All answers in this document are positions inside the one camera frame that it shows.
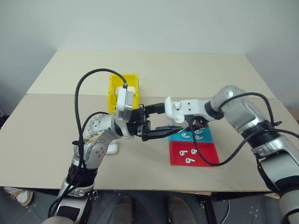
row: beige tabletop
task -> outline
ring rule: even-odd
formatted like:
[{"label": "beige tabletop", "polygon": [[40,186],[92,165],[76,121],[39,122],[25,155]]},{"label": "beige tabletop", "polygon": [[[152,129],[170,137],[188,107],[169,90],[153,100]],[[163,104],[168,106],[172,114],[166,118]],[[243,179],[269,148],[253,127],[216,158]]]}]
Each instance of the beige tabletop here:
[{"label": "beige tabletop", "polygon": [[[171,76],[166,71],[167,66],[170,66]],[[146,105],[164,102],[168,95],[177,97],[174,98],[177,100],[206,98],[227,84],[261,92],[270,99],[275,120],[283,121],[281,128],[295,132],[299,129],[243,55],[58,51],[0,130],[0,186],[60,188],[71,163],[71,142],[78,138],[73,92],[84,73],[99,67],[120,73],[138,73],[140,101]],[[165,72],[165,76],[154,72],[157,70]],[[169,81],[176,79],[184,70],[186,73],[182,77],[193,82],[183,83],[180,78],[179,84]],[[92,112],[107,111],[104,95],[107,93],[108,76],[95,75],[93,82],[83,85],[83,95],[79,99],[82,120]],[[152,81],[160,76],[160,82]],[[251,100],[267,114],[261,99]],[[153,114],[150,120],[153,127],[169,124],[163,114]],[[211,122],[210,127],[217,153],[223,161],[235,150],[242,137],[225,119]],[[298,144],[297,139],[288,138]],[[212,168],[171,166],[166,138],[147,142],[140,138],[121,139],[119,145],[117,154],[105,156],[96,177],[96,189],[267,191],[248,145],[228,164]]]}]

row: white earbud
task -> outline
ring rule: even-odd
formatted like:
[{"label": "white earbud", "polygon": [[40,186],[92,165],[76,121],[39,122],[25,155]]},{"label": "white earbud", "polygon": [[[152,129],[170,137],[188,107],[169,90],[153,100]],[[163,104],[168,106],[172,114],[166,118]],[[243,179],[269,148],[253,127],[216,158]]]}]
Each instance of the white earbud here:
[{"label": "white earbud", "polygon": [[203,138],[204,138],[204,137],[200,137],[199,135],[196,135],[196,136],[195,136],[195,139],[196,139],[196,140],[201,140],[201,139],[203,139]]},{"label": "white earbud", "polygon": [[183,137],[184,139],[190,138],[190,136],[189,136],[189,135],[186,135],[186,133],[185,133],[185,132],[184,132],[184,133],[182,133],[182,137]]},{"label": "white earbud", "polygon": [[182,103],[180,101],[177,101],[177,102],[173,103],[173,107],[174,107],[174,109],[176,109],[176,111],[181,109],[181,106],[182,106]]},{"label": "white earbud", "polygon": [[181,150],[181,151],[179,151],[179,154],[180,154],[180,156],[184,156],[185,155],[185,153],[187,153],[188,151],[185,151],[185,150]]},{"label": "white earbud", "polygon": [[191,149],[191,154],[195,155],[197,153],[196,149]]},{"label": "white earbud", "polygon": [[186,162],[187,164],[189,164],[189,163],[191,163],[191,162],[195,162],[195,160],[190,159],[190,158],[186,158],[186,159],[185,159],[185,162]]},{"label": "white earbud", "polygon": [[202,134],[202,131],[196,130],[194,133],[195,134]]}]

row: robotic arm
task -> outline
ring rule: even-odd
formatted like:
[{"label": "robotic arm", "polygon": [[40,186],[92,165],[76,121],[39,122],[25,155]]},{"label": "robotic arm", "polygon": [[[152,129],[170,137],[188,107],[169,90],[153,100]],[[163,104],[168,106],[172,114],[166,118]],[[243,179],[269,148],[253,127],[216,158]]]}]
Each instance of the robotic arm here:
[{"label": "robotic arm", "polygon": [[69,173],[64,179],[60,193],[72,182],[69,191],[50,216],[68,217],[76,224],[87,223],[93,197],[94,179],[109,144],[122,136],[139,136],[143,141],[164,138],[182,129],[180,126],[163,126],[150,129],[147,118],[152,113],[165,113],[167,118],[177,123],[192,120],[193,129],[206,126],[209,121],[223,117],[244,138],[254,132],[248,143],[257,160],[258,170],[267,187],[281,196],[280,207],[285,219],[299,222],[299,165],[291,150],[298,150],[286,137],[270,131],[272,124],[246,97],[232,99],[244,91],[235,86],[222,88],[211,100],[197,99],[172,102],[168,97],[165,103],[144,106],[132,110],[133,94],[122,88],[117,100],[117,113],[97,114],[87,122],[83,131],[85,167],[79,165],[78,146],[74,146],[74,156]]}]

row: sneaker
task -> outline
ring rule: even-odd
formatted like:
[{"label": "sneaker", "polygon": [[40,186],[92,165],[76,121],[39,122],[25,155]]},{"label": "sneaker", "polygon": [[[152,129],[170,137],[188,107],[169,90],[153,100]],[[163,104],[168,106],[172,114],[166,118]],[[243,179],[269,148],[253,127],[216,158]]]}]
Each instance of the sneaker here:
[{"label": "sneaker", "polygon": [[21,190],[17,188],[4,187],[4,190],[11,194],[11,197],[18,201],[23,206],[27,206],[33,199],[33,192],[28,190]]}]

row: floor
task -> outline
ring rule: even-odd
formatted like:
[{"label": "floor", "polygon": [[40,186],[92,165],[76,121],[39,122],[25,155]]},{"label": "floor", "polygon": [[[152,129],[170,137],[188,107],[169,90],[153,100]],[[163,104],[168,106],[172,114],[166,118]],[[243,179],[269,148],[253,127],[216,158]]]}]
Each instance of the floor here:
[{"label": "floor", "polygon": [[[93,203],[89,224],[106,224],[114,205],[123,196],[134,199],[135,224],[166,224],[166,200],[181,197],[191,208],[199,224],[206,224],[205,211],[199,196],[164,191],[105,191]],[[23,207],[10,198],[0,187],[0,224],[40,224],[47,218],[47,210],[55,196],[35,192],[34,200]],[[225,216],[228,202],[213,202],[218,223]],[[250,196],[230,200],[230,213],[225,224],[279,224],[281,220],[278,200],[265,196]]]}]

